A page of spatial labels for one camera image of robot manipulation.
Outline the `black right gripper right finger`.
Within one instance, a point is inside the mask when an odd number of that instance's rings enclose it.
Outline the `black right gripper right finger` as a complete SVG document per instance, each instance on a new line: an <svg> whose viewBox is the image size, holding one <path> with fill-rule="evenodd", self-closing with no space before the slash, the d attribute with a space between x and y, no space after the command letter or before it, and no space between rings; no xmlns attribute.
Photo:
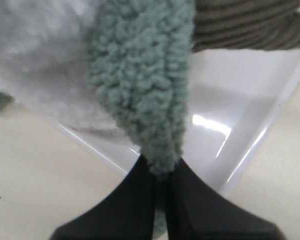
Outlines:
<svg viewBox="0 0 300 240"><path fill-rule="evenodd" d="M181 159L169 176L166 221L170 240L284 240L282 231L226 200Z"/></svg>

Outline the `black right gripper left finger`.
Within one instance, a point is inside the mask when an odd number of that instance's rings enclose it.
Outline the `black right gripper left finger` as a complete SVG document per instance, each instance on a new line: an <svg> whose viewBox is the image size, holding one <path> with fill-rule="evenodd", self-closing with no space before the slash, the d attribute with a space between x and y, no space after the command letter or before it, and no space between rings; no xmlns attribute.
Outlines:
<svg viewBox="0 0 300 240"><path fill-rule="evenodd" d="M155 217L154 177L140 155L124 180L98 205L58 227L52 240L150 240Z"/></svg>

